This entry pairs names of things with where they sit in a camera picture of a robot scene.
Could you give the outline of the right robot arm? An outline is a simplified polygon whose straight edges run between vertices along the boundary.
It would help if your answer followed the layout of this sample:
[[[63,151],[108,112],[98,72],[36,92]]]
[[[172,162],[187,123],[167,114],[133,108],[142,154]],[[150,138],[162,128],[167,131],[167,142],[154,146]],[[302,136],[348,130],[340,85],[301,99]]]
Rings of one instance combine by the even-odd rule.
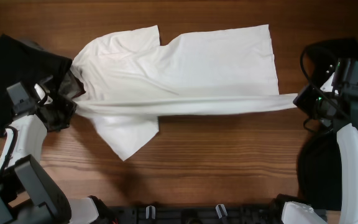
[[[320,210],[340,211],[340,223],[358,223],[358,60],[313,61],[308,86],[295,99],[321,129],[303,146],[297,164],[304,201],[284,203],[282,223],[324,223]]]

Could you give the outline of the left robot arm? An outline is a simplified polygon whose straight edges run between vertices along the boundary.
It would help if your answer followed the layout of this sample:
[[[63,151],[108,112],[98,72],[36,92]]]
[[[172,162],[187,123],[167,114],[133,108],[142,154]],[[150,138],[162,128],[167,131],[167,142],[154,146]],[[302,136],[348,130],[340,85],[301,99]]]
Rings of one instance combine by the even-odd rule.
[[[22,83],[6,90],[17,117],[0,157],[0,223],[69,223],[69,201],[39,163],[47,128],[38,103]]]

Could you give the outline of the white t-shirt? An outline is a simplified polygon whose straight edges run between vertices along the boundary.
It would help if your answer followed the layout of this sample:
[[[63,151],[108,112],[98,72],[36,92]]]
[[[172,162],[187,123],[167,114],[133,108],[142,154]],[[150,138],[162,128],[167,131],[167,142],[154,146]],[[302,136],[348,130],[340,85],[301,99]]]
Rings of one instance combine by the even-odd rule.
[[[126,160],[159,131],[161,116],[286,110],[268,25],[190,32],[160,44],[157,26],[88,43],[70,68],[83,84],[77,113]]]

